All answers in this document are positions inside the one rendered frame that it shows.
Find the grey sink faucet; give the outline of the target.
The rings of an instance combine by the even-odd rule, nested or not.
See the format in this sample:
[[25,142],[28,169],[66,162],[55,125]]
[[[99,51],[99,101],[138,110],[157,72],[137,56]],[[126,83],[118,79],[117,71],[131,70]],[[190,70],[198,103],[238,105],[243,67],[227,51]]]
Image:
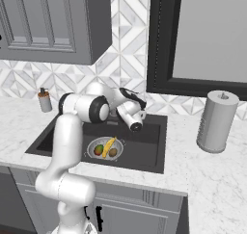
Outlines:
[[119,118],[117,116],[115,109],[110,111],[109,117],[107,119],[107,123],[112,124],[112,125],[118,125],[119,124]]

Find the silver colander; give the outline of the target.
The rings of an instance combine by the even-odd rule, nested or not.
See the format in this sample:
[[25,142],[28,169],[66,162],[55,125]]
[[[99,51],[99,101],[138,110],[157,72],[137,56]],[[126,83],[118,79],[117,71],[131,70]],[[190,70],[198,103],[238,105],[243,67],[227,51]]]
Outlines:
[[103,157],[102,155],[95,155],[94,150],[97,145],[101,144],[102,146],[105,146],[107,142],[110,140],[110,137],[92,137],[87,136],[84,139],[83,142],[83,157],[91,158],[91,159],[99,159],[104,161],[116,161],[123,153],[124,151],[124,145],[120,140],[115,140],[112,144],[112,148],[117,149],[117,153],[115,156],[111,157],[109,154],[106,154],[106,157]]

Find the yellow banana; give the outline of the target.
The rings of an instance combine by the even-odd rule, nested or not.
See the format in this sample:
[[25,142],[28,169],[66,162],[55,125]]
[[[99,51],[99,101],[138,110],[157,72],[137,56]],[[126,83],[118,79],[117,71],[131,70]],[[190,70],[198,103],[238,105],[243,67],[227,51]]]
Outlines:
[[117,139],[117,137],[114,137],[106,143],[106,145],[103,148],[103,152],[102,152],[103,158],[106,158],[108,151],[110,150],[111,146],[113,145],[113,143],[115,142],[116,139]]

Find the black sink basin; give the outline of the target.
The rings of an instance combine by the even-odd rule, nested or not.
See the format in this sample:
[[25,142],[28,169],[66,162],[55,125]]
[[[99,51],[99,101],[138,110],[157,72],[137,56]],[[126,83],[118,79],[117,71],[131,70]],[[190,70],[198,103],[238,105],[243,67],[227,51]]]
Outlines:
[[143,127],[139,132],[131,132],[124,122],[118,125],[83,124],[83,142],[87,136],[117,137],[123,144],[123,153],[116,161],[104,161],[83,157],[82,162],[111,166],[123,169],[137,169],[147,172],[163,173],[165,162],[165,147],[167,133],[167,118],[165,116],[146,115]]

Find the red green mango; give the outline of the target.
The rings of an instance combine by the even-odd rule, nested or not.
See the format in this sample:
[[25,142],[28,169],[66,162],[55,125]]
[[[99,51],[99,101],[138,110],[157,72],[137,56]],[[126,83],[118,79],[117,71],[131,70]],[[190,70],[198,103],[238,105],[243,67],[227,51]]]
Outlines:
[[100,156],[103,152],[104,146],[102,144],[98,144],[94,149],[94,154],[96,156]]

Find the grey sink front panel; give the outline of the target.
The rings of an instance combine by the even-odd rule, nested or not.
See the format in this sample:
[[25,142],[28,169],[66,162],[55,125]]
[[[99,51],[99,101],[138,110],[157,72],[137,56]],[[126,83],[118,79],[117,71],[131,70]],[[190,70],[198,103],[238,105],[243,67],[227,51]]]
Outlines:
[[31,186],[40,195],[76,207],[89,206],[96,197],[171,213],[181,213],[188,207],[187,197],[175,193],[94,182],[66,171],[37,172],[16,168],[10,171],[17,184]]

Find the grey soap dispenser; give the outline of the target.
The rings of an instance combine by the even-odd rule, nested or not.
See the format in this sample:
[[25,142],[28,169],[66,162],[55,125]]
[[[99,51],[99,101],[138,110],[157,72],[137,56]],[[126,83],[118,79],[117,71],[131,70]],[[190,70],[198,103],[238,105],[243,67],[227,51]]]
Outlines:
[[41,110],[44,113],[48,113],[52,110],[50,95],[47,89],[41,88],[40,92],[38,93],[38,99],[40,102]]

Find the black framed window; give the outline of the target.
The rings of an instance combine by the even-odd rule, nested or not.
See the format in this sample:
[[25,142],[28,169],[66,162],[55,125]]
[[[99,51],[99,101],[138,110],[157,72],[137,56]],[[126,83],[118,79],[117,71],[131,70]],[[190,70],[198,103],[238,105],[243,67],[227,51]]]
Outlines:
[[151,0],[146,92],[207,97],[221,90],[247,101],[247,83],[173,76],[180,5],[181,0]]

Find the grey paper towel roll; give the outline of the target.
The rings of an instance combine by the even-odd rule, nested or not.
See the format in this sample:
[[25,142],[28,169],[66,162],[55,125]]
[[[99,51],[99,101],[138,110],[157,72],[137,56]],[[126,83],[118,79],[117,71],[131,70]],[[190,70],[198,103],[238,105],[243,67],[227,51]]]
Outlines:
[[201,150],[209,153],[225,150],[238,103],[238,96],[229,91],[207,94],[196,140]]

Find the grey base cupboard door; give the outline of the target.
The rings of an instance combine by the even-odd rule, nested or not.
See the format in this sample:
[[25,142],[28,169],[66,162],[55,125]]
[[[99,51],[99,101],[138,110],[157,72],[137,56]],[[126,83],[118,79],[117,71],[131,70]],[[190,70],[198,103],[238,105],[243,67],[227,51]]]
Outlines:
[[168,218],[147,210],[101,204],[102,232],[99,234],[168,234]]
[[58,202],[39,194],[33,186],[17,184],[38,234],[52,232],[59,224]]

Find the dark grey dishwasher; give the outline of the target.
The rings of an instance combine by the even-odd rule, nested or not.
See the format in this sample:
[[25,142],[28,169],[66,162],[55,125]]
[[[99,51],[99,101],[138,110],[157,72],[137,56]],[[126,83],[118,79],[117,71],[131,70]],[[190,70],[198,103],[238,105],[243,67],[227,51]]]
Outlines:
[[0,166],[0,234],[37,234],[7,167]]

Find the grey wall cupboard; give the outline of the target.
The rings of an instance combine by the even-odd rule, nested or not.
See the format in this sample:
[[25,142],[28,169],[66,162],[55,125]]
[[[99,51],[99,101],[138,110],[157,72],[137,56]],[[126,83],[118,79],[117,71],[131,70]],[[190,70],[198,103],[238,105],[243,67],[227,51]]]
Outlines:
[[110,0],[0,0],[0,60],[92,65],[111,44]]

